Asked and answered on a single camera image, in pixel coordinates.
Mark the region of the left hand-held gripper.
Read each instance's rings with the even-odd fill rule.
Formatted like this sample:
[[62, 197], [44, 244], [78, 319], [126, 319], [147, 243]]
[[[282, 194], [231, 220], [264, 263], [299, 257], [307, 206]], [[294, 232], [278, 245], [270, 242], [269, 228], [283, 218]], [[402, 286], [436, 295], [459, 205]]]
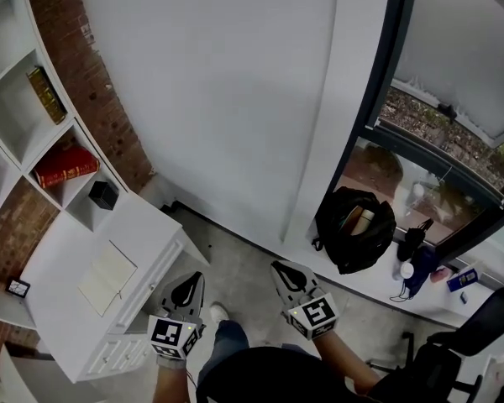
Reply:
[[148, 322], [150, 345], [158, 355], [186, 360], [206, 327], [201, 318], [204, 291], [205, 278], [199, 271], [182, 275], [165, 287], [162, 306], [150, 314]]

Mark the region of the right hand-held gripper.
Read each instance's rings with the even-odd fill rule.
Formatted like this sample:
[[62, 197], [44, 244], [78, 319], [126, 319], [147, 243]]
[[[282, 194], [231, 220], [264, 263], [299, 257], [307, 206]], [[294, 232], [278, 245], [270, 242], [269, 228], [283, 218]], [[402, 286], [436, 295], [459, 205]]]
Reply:
[[[286, 307], [282, 316], [289, 325], [307, 340], [314, 340], [335, 329], [339, 311], [333, 297], [330, 292], [315, 288], [318, 286], [317, 278], [308, 267], [291, 261], [273, 261], [270, 272], [277, 294]], [[288, 307], [291, 293], [308, 294]]]

